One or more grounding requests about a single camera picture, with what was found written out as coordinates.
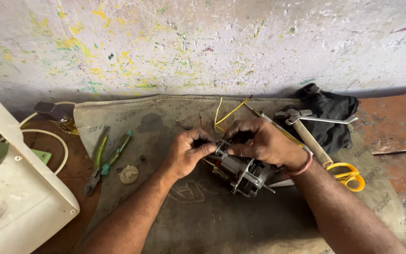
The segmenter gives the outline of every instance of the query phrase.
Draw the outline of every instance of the wooden hammer handle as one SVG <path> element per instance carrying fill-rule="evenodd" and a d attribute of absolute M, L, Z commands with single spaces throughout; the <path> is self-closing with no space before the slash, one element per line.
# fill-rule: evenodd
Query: wooden hammer handle
<path fill-rule="evenodd" d="M 333 164 L 332 159 L 330 159 L 328 154 L 322 149 L 319 143 L 314 139 L 313 135 L 309 133 L 305 125 L 303 125 L 300 120 L 297 120 L 292 126 L 294 126 L 294 129 L 300 135 L 303 142 L 305 142 L 307 147 L 313 152 L 316 159 L 322 164 L 324 168 Z"/>

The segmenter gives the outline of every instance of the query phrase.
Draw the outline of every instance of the white wall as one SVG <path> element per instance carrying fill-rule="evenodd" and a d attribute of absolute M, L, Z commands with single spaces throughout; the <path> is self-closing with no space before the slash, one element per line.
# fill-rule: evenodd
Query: white wall
<path fill-rule="evenodd" d="M 0 0 L 0 100 L 406 90 L 406 1 Z"/>

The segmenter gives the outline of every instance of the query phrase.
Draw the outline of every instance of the yellow scissors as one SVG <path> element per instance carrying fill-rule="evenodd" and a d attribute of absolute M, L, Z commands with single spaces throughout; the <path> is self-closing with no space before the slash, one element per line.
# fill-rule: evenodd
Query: yellow scissors
<path fill-rule="evenodd" d="M 364 189 L 364 179 L 359 175 L 358 170 L 353 165 L 346 163 L 346 162 L 338 162 L 338 163 L 328 166 L 327 170 L 330 170 L 334 167 L 341 167 L 341 166 L 349 168 L 351 170 L 351 172 L 335 175 L 336 180 L 340 181 L 343 185 L 345 185 L 351 191 L 358 192 L 358 191 L 361 191 L 362 189 Z M 358 188 L 353 189 L 353 188 L 350 188 L 349 186 L 347 186 L 347 183 L 352 180 L 355 180 L 359 183 Z"/>

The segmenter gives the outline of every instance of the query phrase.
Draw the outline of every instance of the wrist bracelet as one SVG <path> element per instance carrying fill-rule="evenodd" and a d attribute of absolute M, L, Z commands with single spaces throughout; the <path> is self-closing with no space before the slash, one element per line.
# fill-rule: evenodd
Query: wrist bracelet
<path fill-rule="evenodd" d="M 309 168 L 309 166 L 311 165 L 311 163 L 313 162 L 313 153 L 306 151 L 308 153 L 308 162 L 306 163 L 305 166 L 303 166 L 303 168 L 299 171 L 289 171 L 286 169 L 286 173 L 288 175 L 300 175 L 301 173 L 303 173 L 305 170 L 307 170 L 307 168 Z"/>

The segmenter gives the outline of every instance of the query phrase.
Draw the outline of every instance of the hammer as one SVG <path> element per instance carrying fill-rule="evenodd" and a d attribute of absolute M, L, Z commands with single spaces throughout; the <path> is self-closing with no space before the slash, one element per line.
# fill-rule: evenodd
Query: hammer
<path fill-rule="evenodd" d="M 278 118 L 286 118 L 286 124 L 292 125 L 297 133 L 302 138 L 303 142 L 308 146 L 308 148 L 313 152 L 316 159 L 322 164 L 324 168 L 333 164 L 332 159 L 328 156 L 328 154 L 322 149 L 319 143 L 314 139 L 313 135 L 309 133 L 306 129 L 305 125 L 302 124 L 299 118 L 296 116 L 305 117 L 313 114 L 313 112 L 309 109 L 305 110 L 295 110 L 295 109 L 288 109 L 286 111 L 275 113 L 275 117 Z"/>

